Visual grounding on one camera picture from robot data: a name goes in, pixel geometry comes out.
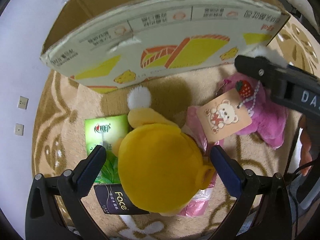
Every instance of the wall outlet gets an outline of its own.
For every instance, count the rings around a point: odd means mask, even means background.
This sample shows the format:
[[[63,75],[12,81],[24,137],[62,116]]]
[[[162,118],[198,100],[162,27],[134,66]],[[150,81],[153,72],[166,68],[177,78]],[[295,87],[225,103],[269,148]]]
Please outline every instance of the wall outlet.
[[[28,98],[20,96],[19,103],[18,103],[18,108],[27,109],[28,100],[29,100]]]
[[[14,134],[22,136],[23,135],[23,128],[24,128],[23,124],[16,123],[16,126],[14,128]]]

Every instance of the strawberry charm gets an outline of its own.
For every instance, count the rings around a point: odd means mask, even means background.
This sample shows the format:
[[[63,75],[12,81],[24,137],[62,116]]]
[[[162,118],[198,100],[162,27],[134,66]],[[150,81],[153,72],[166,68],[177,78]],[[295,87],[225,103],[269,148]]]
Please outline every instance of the strawberry charm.
[[[254,90],[247,80],[237,81],[236,90],[242,98],[249,98],[254,94]]]

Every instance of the bear tag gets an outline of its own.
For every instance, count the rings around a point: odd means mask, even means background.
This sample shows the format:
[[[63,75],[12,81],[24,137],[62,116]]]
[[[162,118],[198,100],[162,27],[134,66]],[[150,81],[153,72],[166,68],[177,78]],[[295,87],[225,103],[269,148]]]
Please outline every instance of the bear tag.
[[[197,110],[209,143],[222,140],[252,123],[236,89],[231,89]]]

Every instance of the cardboard box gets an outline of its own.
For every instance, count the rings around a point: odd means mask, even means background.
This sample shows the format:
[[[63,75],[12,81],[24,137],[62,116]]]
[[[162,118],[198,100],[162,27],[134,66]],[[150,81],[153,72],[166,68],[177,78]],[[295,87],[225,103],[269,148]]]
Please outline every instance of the cardboard box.
[[[41,60],[105,93],[233,62],[288,19],[277,0],[69,0]]]

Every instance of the white wall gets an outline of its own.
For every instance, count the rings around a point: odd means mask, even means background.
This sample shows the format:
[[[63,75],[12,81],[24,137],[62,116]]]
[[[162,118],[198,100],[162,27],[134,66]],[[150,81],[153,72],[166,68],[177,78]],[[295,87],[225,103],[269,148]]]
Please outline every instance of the white wall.
[[[25,238],[30,187],[32,131],[49,68],[40,60],[42,44],[65,0],[11,0],[0,16],[0,207]],[[27,110],[17,108],[29,98]],[[24,135],[14,134],[15,123]]]

